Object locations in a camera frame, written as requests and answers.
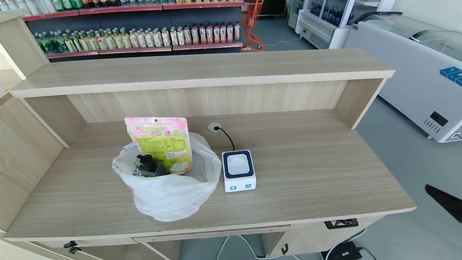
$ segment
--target white cable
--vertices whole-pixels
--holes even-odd
[[[278,41],[278,43],[276,43],[276,44],[263,44],[263,45],[265,45],[265,46],[276,46],[276,45],[278,45],[279,43],[289,43],[289,42],[291,42],[292,40],[300,40],[300,38],[293,38],[293,39],[290,39],[288,42],[286,42],[286,41]]]
[[[250,245],[250,243],[247,241],[247,239],[245,237],[243,237],[242,235],[239,235],[240,238],[244,239],[244,242],[249,246],[250,250],[252,251],[252,254],[254,255],[255,259],[275,259],[275,258],[278,258],[280,256],[276,256],[276,257],[258,257],[254,250],[252,249],[252,246]],[[230,237],[227,236],[225,241],[223,242],[223,244],[221,245],[221,248],[220,248],[220,251],[218,251],[218,255],[217,255],[217,260],[220,259],[220,255],[221,255],[221,251],[223,251],[223,248],[225,247],[225,244],[226,242],[228,241]],[[295,259],[297,260],[300,260],[300,258],[298,258],[296,255],[293,255],[293,257],[295,257]]]
[[[361,232],[359,232],[359,233],[357,233],[356,235],[350,237],[348,240],[343,241],[341,244],[351,242],[353,239],[362,236],[364,233],[366,233],[366,230],[367,230],[367,228],[364,228]],[[331,248],[331,249],[327,252],[326,258],[324,258],[324,260],[328,260],[328,257],[329,257],[329,255],[330,255],[330,252],[332,252],[332,250],[333,250],[335,247]]]

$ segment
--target plastic bag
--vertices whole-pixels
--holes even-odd
[[[215,191],[221,173],[221,161],[204,137],[189,133],[193,151],[193,169],[184,175],[169,174],[141,177],[137,170],[140,154],[134,143],[123,147],[112,161],[112,168],[133,192],[136,208],[159,221],[189,217]]]

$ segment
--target shopping cart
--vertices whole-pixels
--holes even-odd
[[[265,51],[266,47],[261,43],[260,38],[252,33],[252,28],[256,26],[258,17],[260,16],[261,6],[264,0],[255,0],[251,3],[246,3],[245,8],[242,9],[244,15],[243,27],[244,32],[247,35],[248,43],[243,43],[241,51]]]

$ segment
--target power adapter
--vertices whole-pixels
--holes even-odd
[[[325,260],[329,251],[321,252],[322,259]],[[358,260],[362,259],[363,256],[356,248],[355,244],[350,241],[346,243],[338,244],[330,252],[328,260]]]

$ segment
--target drawer handle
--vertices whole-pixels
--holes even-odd
[[[326,225],[327,229],[343,229],[359,226],[358,220],[356,218],[340,219],[335,221],[334,224],[332,224],[332,221],[324,221],[324,224]]]
[[[287,251],[289,251],[289,245],[285,244],[284,247],[285,247],[285,249],[281,248],[282,255],[285,255],[287,253]]]
[[[63,247],[64,247],[64,248],[73,248],[73,247],[75,247],[75,246],[77,246],[77,243],[76,243],[75,241],[69,241],[69,243],[64,244]]]
[[[71,254],[75,254],[78,251],[82,251],[82,249],[77,248],[77,247],[69,248],[69,253],[71,253]]]

